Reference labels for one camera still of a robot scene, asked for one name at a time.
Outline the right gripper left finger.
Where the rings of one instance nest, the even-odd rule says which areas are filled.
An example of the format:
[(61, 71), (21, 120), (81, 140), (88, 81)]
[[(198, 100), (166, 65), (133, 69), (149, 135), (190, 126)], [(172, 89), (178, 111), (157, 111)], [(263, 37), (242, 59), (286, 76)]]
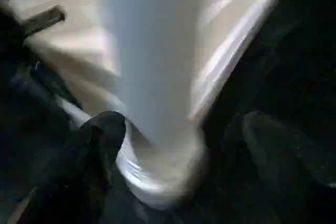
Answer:
[(125, 117), (105, 111), (84, 123), (16, 208), (16, 223), (99, 223), (110, 169), (126, 133)]

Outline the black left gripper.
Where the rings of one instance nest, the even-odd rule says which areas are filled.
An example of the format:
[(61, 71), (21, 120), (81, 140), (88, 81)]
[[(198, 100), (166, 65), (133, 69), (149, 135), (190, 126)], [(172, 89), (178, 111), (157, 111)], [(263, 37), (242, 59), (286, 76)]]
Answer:
[(65, 21), (66, 15), (54, 6), (31, 18), (20, 20), (9, 6), (1, 6), (1, 82), (9, 82), (21, 68), (26, 71), (28, 95), (57, 115), (66, 115), (60, 105), (65, 99), (82, 108), (53, 66), (25, 44), (28, 37)]

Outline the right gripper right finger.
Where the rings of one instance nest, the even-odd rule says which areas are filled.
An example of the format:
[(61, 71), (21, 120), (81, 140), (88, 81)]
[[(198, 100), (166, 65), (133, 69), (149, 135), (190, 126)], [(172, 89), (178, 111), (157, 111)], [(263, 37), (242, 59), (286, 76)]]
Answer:
[(242, 134), (281, 223), (335, 223), (335, 149), (258, 111)]

